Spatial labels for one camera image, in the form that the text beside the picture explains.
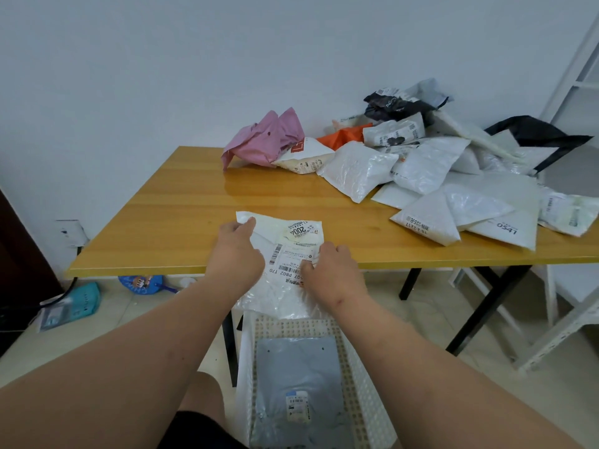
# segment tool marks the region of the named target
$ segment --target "blue hand fan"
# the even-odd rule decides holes
[[[177,293],[175,288],[168,287],[162,282],[164,276],[151,275],[148,277],[142,275],[120,275],[119,282],[136,294],[154,294],[160,290],[167,290],[172,293]]]

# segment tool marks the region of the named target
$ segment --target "orange package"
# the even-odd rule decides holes
[[[338,130],[334,134],[325,135],[324,137],[320,137],[316,140],[318,140],[326,147],[329,147],[333,151],[336,151],[343,145],[351,141],[364,142],[364,135],[362,134],[362,130],[364,128],[371,128],[372,125],[372,123],[368,123],[364,124],[363,126],[356,126],[355,128],[343,128],[341,130]]]

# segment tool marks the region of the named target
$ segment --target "person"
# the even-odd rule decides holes
[[[0,389],[2,446],[244,447],[225,430],[216,380],[197,369],[264,269],[250,243],[255,224],[221,226],[205,276],[168,302]],[[580,447],[373,301],[346,246],[326,242],[318,265],[301,267],[304,286],[360,356],[404,448]]]

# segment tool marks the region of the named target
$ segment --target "person's left hand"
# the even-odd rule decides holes
[[[264,271],[264,257],[250,243],[255,226],[253,217],[244,224],[233,221],[221,225],[206,266],[206,278],[227,287],[236,300],[258,282]]]

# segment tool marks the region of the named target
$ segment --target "table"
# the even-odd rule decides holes
[[[462,242],[444,247],[390,221],[396,209],[369,198],[357,205],[315,173],[297,175],[238,159],[223,173],[221,153],[221,148],[178,147],[75,259],[67,275],[204,273],[218,226],[234,220],[236,211],[320,220],[326,241],[348,245],[361,269],[513,266],[494,279],[493,289],[448,347],[457,354],[529,265],[599,262],[597,223],[581,238],[539,227],[536,252],[466,232]],[[406,281],[403,297],[415,275],[413,271]],[[235,384],[231,315],[223,330]]]

